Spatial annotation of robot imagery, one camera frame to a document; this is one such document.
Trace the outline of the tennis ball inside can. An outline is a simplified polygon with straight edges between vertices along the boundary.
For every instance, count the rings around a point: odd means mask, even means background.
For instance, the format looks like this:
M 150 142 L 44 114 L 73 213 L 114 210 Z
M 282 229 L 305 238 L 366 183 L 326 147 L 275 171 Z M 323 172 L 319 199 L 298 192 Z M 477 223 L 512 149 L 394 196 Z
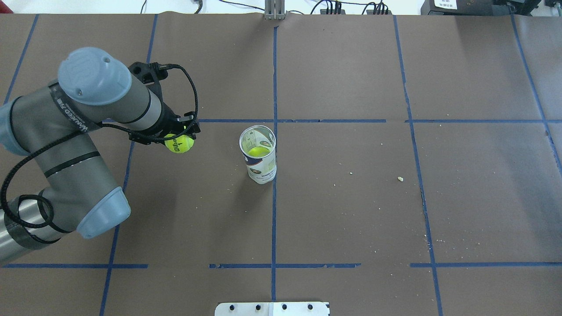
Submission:
M 249 157 L 253 157 L 255 159 L 257 158 L 264 158 L 266 156 L 268 156 L 270 154 L 271 150 L 268 147 L 261 147 L 261 146 L 257 146 L 257 147 L 253 147 L 251 149 L 248 150 L 247 155 Z

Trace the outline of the tennis ball can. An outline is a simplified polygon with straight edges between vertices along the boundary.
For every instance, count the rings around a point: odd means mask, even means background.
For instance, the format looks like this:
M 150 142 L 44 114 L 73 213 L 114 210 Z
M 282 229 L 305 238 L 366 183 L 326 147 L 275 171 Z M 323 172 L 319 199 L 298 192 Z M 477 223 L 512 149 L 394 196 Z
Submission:
M 276 176 L 276 145 L 276 136 L 267 126 L 251 126 L 240 135 L 239 147 L 248 175 L 258 184 L 271 182 Z

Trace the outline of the black computer box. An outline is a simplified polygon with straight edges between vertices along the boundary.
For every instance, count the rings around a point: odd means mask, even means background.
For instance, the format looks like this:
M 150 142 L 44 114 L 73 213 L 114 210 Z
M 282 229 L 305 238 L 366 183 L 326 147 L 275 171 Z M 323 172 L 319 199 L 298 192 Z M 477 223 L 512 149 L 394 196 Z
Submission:
M 507 4 L 498 0 L 425 0 L 421 15 L 441 16 L 504 16 L 510 15 Z

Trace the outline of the yellow tennis ball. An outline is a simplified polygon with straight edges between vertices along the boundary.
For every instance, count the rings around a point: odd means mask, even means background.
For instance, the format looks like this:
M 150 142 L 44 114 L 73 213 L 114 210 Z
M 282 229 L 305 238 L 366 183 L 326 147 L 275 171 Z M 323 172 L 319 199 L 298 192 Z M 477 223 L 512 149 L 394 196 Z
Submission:
M 165 140 L 163 143 L 169 151 L 175 154 L 182 154 L 191 150 L 195 140 L 190 136 L 182 135 L 174 139 Z

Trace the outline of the aluminium frame post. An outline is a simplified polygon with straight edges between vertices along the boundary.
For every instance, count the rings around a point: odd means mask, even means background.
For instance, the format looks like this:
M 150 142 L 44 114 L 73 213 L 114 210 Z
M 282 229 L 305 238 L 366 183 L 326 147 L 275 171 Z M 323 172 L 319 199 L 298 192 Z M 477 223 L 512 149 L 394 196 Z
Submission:
M 285 9 L 285 0 L 265 0 L 264 1 L 264 18 L 265 20 L 285 20 L 287 10 Z

